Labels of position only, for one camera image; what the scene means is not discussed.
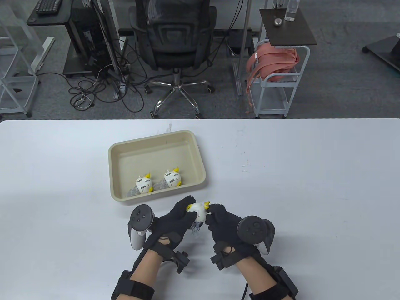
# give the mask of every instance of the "plastic bottle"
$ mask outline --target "plastic bottle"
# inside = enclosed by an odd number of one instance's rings
[[[300,0],[289,0],[288,8],[286,8],[285,20],[294,21],[297,9],[299,8]]]

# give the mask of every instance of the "office chair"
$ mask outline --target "office chair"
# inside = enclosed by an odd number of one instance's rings
[[[129,8],[130,23],[137,37],[139,54],[153,70],[172,69],[174,76],[172,82],[152,80],[148,83],[169,88],[150,112],[151,117],[157,118],[164,102],[179,91],[193,106],[196,118],[202,118],[196,101],[186,92],[185,87],[206,84],[210,94],[215,89],[207,80],[183,83],[181,73],[183,68],[198,69],[207,61],[217,19],[216,7],[210,6],[210,0],[202,0],[197,6],[197,12],[191,14],[187,11],[187,5],[182,6],[182,1],[165,1],[162,16],[149,21],[144,6],[143,0],[136,0],[136,7]],[[151,92],[149,86],[145,86],[145,92]]]

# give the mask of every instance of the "black glove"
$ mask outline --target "black glove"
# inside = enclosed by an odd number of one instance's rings
[[[221,204],[211,204],[206,216],[208,229],[212,231],[214,242],[227,242],[243,258],[260,253],[256,246],[243,242],[238,236],[238,224],[241,217],[227,212]]]
[[[196,200],[192,196],[187,196],[175,204],[168,214],[160,218],[154,218],[153,224],[149,228],[152,234],[144,243],[143,248],[151,248],[161,237],[165,236],[170,239],[170,243],[166,246],[174,250],[182,241],[186,230],[190,229],[197,217],[196,212],[186,213],[188,205],[195,202]]]

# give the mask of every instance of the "white toy chicken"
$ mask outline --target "white toy chicken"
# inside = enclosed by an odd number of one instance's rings
[[[186,208],[186,212],[196,212],[197,213],[197,218],[194,220],[195,222],[205,222],[206,221],[206,215],[207,215],[207,209],[210,208],[210,202],[196,202],[193,204],[189,204],[188,207]]]
[[[175,186],[180,186],[182,181],[179,172],[179,167],[176,167],[171,172],[167,170],[164,174],[164,179],[168,184],[169,188],[174,188]]]
[[[144,177],[139,176],[135,183],[141,194],[146,194],[153,191],[153,182],[150,179],[150,173],[146,174]]]

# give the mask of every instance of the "chrome chair base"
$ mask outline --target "chrome chair base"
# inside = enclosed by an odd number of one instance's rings
[[[189,101],[189,103],[192,105],[194,108],[194,111],[196,112],[196,116],[200,116],[200,110],[199,107],[196,103],[196,101],[193,99],[192,96],[184,89],[186,86],[195,86],[199,84],[206,84],[208,88],[208,92],[211,94],[215,91],[214,87],[208,82],[207,80],[202,80],[202,81],[197,81],[197,82],[190,82],[190,83],[183,83],[180,79],[180,70],[174,70],[174,81],[173,82],[164,82],[164,81],[156,81],[156,80],[151,80],[148,85],[153,85],[153,86],[163,86],[163,87],[169,87],[169,91],[160,99],[158,100],[157,104],[154,107],[154,110],[150,112],[152,118],[156,118],[158,111],[160,110],[160,107],[165,103],[165,101],[170,98],[172,94],[175,92],[180,92],[186,100]],[[148,94],[150,91],[150,88],[148,86],[145,86],[145,91]]]

